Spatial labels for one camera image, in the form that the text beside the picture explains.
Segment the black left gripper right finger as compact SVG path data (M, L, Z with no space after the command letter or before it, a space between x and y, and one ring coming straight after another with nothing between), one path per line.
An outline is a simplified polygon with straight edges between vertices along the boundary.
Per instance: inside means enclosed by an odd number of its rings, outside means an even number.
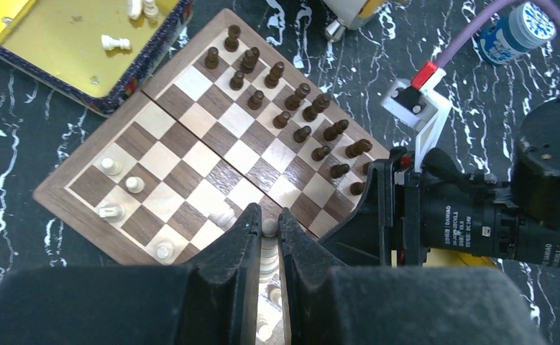
M283 210L287 344L543 344L515 284L488 267L345 265Z

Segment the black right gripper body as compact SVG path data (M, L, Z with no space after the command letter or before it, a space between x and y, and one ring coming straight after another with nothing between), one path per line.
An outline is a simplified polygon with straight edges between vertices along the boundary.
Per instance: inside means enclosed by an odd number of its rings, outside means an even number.
M509 181L464 173L443 150L431 149L422 171L397 188L405 252L444 249L560 269L560 179L527 156Z

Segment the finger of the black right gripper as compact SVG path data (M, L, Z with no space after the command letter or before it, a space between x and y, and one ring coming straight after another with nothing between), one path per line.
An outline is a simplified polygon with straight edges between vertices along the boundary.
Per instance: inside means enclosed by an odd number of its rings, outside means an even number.
M395 160L370 163L355 209L318 243L349 266L390 266L395 224Z

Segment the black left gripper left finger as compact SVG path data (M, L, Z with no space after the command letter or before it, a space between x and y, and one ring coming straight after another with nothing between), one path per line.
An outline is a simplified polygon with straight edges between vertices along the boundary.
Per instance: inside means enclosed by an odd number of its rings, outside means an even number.
M38 267L0 283L0 344L253 344L262 210L183 264Z

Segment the white chess piece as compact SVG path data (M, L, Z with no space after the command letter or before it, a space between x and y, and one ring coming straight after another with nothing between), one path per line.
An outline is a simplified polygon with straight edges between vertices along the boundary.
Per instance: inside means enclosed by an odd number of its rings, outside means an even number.
M278 286L268 285L267 293L269 300L277 306L282 305L282 289Z
M232 208L229 208L226 212L218 217L216 225L224 231L228 231L236 221L237 217L234 210Z
M265 342L267 341L273 332L273 327L267 322L267 320L261 318L257 321L256 336L257 340Z
M161 242L156 245L154 254L161 262L168 262L174 253L174 245L170 242Z
M266 218L262 222L262 246L260 254L260 284L271 280L279 267L277 220Z

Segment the white chess pawn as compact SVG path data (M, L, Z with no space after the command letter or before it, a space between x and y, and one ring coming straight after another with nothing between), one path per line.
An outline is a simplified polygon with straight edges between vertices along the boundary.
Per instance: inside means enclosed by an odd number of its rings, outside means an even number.
M117 203L110 203L101 206L97 210L97 214L108 222L120 221L124 218L124 208Z
M121 172L121 165L111 157L104 157L100 161L100 168L108 176L117 176Z
M137 176L128 177L125 180L124 185L127 191L131 194L141 193L146 187L144 180Z

